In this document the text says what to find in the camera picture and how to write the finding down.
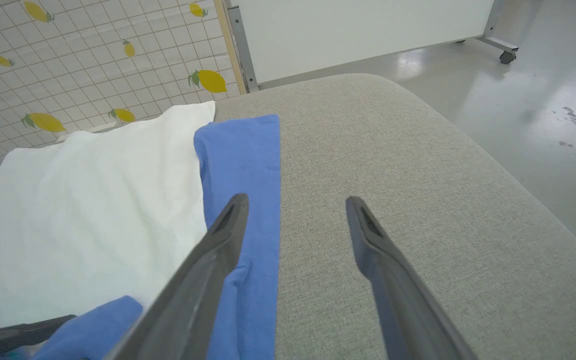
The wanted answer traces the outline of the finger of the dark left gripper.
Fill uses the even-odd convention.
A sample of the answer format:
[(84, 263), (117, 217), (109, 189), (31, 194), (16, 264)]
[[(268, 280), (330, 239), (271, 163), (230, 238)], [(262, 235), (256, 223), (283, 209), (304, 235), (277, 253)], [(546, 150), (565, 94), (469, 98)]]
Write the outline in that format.
[(0, 328), (0, 357), (21, 347), (36, 346), (47, 341), (59, 328), (75, 317), (76, 315), (69, 314), (44, 321)]

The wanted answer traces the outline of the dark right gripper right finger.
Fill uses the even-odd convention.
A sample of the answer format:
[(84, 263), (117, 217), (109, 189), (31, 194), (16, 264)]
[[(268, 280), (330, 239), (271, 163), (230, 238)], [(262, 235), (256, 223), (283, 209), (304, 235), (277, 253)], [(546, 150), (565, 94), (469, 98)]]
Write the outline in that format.
[(366, 202), (350, 196), (345, 207), (356, 266), (370, 281), (388, 360), (477, 360)]

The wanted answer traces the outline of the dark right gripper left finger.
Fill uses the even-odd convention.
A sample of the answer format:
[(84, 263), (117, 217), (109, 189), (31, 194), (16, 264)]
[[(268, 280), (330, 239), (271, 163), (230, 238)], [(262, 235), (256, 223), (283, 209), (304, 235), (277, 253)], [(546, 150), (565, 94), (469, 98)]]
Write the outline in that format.
[(248, 216), (249, 196), (234, 194), (103, 360), (205, 360), (224, 281), (238, 264)]

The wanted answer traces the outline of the white and blue shirt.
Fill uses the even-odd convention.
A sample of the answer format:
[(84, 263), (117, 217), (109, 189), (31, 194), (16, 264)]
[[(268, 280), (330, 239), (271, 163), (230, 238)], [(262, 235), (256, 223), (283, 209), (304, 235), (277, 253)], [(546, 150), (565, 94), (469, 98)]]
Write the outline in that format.
[(0, 328), (75, 315), (35, 358), (101, 360), (230, 198), (249, 198), (207, 360), (275, 360), (281, 225), (276, 114), (214, 122), (216, 104), (0, 162)]

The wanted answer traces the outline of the lemon print partition screen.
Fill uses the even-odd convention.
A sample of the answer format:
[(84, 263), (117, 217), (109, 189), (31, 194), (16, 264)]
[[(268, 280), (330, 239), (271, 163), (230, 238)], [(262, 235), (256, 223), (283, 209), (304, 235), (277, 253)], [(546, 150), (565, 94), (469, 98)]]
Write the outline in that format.
[(242, 93), (220, 0), (0, 0), (0, 159)]

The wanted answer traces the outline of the white rolling partition board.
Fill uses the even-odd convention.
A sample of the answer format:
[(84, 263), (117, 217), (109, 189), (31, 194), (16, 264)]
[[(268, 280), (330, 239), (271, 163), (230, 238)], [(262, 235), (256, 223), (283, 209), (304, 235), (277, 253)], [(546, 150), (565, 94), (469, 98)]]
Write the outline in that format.
[(251, 90), (259, 85), (437, 44), (494, 37), (505, 0), (225, 0)]

